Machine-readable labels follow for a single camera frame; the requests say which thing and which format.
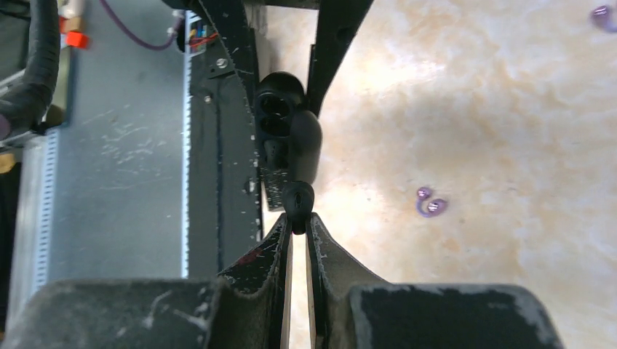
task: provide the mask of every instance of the small black knob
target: small black knob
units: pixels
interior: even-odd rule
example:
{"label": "small black knob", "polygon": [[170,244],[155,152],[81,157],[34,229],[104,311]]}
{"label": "small black knob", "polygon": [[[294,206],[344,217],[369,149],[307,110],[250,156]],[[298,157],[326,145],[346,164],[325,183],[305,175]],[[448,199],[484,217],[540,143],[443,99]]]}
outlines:
{"label": "small black knob", "polygon": [[306,182],[289,182],[283,189],[283,208],[294,234],[306,233],[314,203],[315,191]]}

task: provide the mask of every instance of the red plastic piece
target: red plastic piece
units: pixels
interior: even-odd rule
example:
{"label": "red plastic piece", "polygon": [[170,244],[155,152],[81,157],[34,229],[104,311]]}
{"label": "red plastic piece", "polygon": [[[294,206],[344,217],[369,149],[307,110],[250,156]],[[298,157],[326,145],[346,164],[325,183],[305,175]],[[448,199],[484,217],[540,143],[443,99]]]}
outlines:
{"label": "red plastic piece", "polygon": [[66,44],[68,46],[77,47],[78,49],[85,49],[86,47],[88,47],[89,41],[90,38],[83,33],[70,31],[68,34],[66,34]]}
{"label": "red plastic piece", "polygon": [[66,18],[58,16],[58,19],[60,20],[60,32],[62,34],[66,34],[66,31],[64,30],[64,22],[66,22]]}

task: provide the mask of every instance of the purple earring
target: purple earring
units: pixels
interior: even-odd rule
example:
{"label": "purple earring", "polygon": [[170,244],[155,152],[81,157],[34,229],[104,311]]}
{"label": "purple earring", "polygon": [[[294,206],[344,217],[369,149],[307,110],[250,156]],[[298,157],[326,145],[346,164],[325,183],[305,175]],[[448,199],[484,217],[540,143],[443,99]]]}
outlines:
{"label": "purple earring", "polygon": [[433,195],[433,190],[428,187],[422,187],[416,192],[418,201],[415,203],[415,209],[422,217],[430,218],[442,214],[446,207],[447,201],[442,198],[431,200],[426,206],[426,211],[422,208],[422,204]]}
{"label": "purple earring", "polygon": [[609,6],[600,6],[592,11],[590,18],[595,26],[608,32],[617,33],[617,25],[610,19],[610,13],[612,10]]}

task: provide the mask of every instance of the beige marble tabletop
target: beige marble tabletop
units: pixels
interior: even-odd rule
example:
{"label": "beige marble tabletop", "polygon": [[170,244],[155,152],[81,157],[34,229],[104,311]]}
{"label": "beige marble tabletop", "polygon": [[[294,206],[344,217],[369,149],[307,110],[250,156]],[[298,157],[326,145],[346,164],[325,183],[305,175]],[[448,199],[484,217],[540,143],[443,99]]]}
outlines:
{"label": "beige marble tabletop", "polygon": [[[315,212],[338,242],[391,282],[522,285],[568,348],[617,348],[617,34],[589,24],[598,1],[375,0],[320,118]],[[268,22],[277,69],[306,83],[317,13]],[[415,212],[422,185],[442,216]],[[304,249],[291,348],[309,347]]]}

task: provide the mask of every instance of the gray metal panel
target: gray metal panel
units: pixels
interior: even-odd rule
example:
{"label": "gray metal panel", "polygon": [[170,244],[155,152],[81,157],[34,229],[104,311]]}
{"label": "gray metal panel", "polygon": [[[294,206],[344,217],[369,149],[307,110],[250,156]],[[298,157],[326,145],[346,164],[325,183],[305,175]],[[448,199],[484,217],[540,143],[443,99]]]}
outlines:
{"label": "gray metal panel", "polygon": [[[165,40],[159,0],[110,1],[142,39]],[[49,281],[181,276],[183,56],[132,43],[98,1],[73,64],[60,132]]]}

